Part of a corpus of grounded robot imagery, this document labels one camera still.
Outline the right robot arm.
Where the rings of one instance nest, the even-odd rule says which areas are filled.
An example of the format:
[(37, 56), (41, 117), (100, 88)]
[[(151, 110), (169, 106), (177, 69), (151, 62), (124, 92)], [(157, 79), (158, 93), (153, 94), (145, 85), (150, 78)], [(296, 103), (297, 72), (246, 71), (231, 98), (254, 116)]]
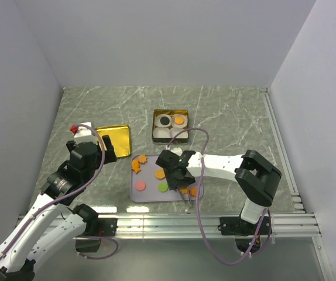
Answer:
[(178, 155), (163, 150), (156, 164), (163, 169), (171, 190), (198, 184), (203, 177), (237, 182), (246, 195), (238, 220), (239, 229), (246, 234), (258, 228), (259, 218), (263, 210), (272, 205), (282, 178), (281, 171), (255, 150), (235, 156), (209, 155), (193, 150)]

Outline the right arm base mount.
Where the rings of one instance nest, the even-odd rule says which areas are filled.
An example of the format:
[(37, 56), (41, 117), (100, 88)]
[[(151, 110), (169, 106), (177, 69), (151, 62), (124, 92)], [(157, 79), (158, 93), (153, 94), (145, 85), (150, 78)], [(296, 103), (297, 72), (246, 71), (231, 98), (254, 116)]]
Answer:
[(242, 253), (248, 249), (249, 245), (252, 245), (250, 253), (251, 255), (255, 255), (270, 242), (272, 234), (271, 218), (267, 216), (263, 217), (256, 240), (251, 244), (257, 225), (243, 221), (239, 217), (220, 217), (218, 230), (222, 236), (236, 236), (236, 247)]

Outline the orange waffle round cookie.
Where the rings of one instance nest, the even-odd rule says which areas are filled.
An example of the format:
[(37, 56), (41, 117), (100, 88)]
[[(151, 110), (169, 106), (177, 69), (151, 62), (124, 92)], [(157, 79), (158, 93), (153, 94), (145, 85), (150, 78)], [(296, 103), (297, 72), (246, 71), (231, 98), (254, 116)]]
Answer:
[(176, 125), (182, 125), (182, 124), (185, 123), (185, 118), (184, 118), (183, 116), (181, 116), (181, 115), (178, 115), (178, 116), (176, 116), (176, 117), (174, 118), (174, 123), (175, 123)]

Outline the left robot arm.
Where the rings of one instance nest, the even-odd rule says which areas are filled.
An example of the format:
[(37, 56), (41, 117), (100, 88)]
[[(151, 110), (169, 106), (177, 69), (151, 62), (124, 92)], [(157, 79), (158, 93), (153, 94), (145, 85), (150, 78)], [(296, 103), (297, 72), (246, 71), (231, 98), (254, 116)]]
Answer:
[(56, 217), (84, 191), (104, 164), (116, 161), (112, 142), (68, 141), (69, 160), (51, 174), (23, 220), (0, 244), (0, 280), (33, 280), (36, 272), (64, 244), (76, 237), (100, 245), (111, 239), (115, 228), (102, 230), (98, 213), (86, 204), (73, 208), (70, 215), (50, 232)]

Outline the black round cookie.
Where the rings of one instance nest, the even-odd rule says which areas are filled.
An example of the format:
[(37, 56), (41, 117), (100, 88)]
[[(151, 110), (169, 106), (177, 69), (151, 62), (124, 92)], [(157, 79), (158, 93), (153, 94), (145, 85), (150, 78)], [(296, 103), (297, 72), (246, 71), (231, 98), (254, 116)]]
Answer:
[(162, 115), (159, 119), (160, 125), (161, 126), (170, 126), (171, 123), (171, 117), (169, 117), (168, 115)]

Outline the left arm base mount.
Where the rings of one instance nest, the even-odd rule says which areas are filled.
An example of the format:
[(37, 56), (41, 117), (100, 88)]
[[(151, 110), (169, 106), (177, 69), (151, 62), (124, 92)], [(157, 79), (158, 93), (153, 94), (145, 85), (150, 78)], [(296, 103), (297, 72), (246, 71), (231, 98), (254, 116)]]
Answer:
[[(90, 221), (84, 233), (76, 237), (75, 248), (77, 255), (90, 260), (102, 260), (115, 255), (119, 249), (119, 243), (114, 239), (117, 223), (117, 218), (98, 218)], [(102, 241), (114, 243), (114, 249), (105, 256), (88, 255), (100, 250)]]

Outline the metal tongs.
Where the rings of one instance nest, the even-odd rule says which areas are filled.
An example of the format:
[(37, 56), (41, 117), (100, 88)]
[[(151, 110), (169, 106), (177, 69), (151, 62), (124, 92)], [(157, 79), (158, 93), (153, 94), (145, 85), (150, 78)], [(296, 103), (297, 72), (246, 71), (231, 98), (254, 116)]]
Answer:
[(187, 208), (192, 208), (193, 205), (194, 205), (194, 198), (192, 198), (190, 195), (181, 195), (180, 192), (179, 192), (179, 189), (182, 188), (182, 187), (179, 187), (177, 189), (175, 189), (175, 191), (179, 194), (180, 198), (184, 201), (185, 205), (187, 206)]

